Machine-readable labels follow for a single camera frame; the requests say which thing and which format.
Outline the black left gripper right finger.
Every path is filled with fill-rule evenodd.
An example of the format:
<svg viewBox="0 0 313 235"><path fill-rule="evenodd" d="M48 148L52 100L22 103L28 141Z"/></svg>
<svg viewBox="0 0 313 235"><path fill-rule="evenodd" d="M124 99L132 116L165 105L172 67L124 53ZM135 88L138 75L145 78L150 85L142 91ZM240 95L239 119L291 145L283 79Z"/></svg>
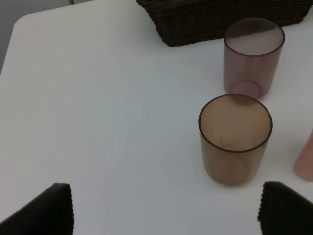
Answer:
<svg viewBox="0 0 313 235"><path fill-rule="evenodd" d="M267 181L257 220L263 235L311 235L313 203L281 182Z"/></svg>

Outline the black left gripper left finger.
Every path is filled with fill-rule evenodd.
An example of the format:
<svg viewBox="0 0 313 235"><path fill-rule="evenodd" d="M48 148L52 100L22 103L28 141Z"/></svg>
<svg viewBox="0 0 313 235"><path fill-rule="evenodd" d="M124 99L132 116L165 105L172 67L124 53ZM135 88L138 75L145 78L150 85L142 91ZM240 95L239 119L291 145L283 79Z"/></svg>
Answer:
<svg viewBox="0 0 313 235"><path fill-rule="evenodd" d="M2 235L71 235L73 230L73 201L67 183L54 183L0 223Z"/></svg>

